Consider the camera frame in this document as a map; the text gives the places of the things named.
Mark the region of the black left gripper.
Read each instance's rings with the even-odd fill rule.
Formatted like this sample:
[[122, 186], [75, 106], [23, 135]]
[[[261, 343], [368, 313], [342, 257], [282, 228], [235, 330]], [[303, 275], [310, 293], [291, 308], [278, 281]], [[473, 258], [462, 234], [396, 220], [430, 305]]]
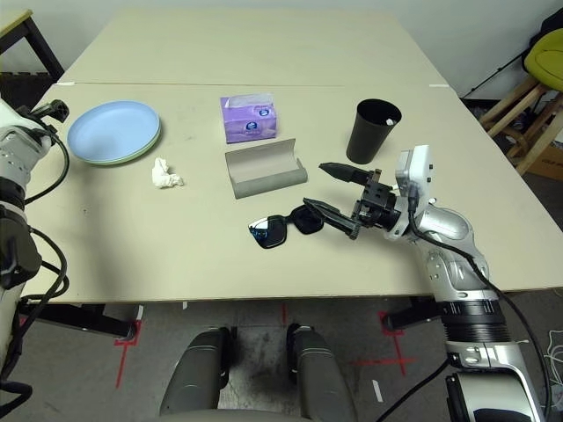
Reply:
[[55, 99], [51, 103], [30, 110], [27, 116], [30, 120], [38, 123], [44, 130], [51, 132], [51, 125], [46, 123], [45, 119], [51, 117], [59, 122], [64, 122], [69, 116], [69, 108], [62, 100]]

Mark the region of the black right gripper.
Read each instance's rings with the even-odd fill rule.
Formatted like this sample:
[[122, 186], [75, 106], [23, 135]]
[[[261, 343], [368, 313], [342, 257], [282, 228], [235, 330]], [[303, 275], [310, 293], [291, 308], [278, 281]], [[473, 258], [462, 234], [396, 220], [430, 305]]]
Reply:
[[324, 223], [342, 231], [352, 240], [358, 237], [362, 226], [387, 231], [395, 226], [400, 217], [400, 212], [395, 209], [397, 196], [391, 186], [379, 182], [379, 169], [365, 171], [340, 163], [322, 163], [318, 168], [333, 178], [363, 186], [362, 196], [355, 203], [352, 218], [323, 201], [304, 198], [304, 205]]

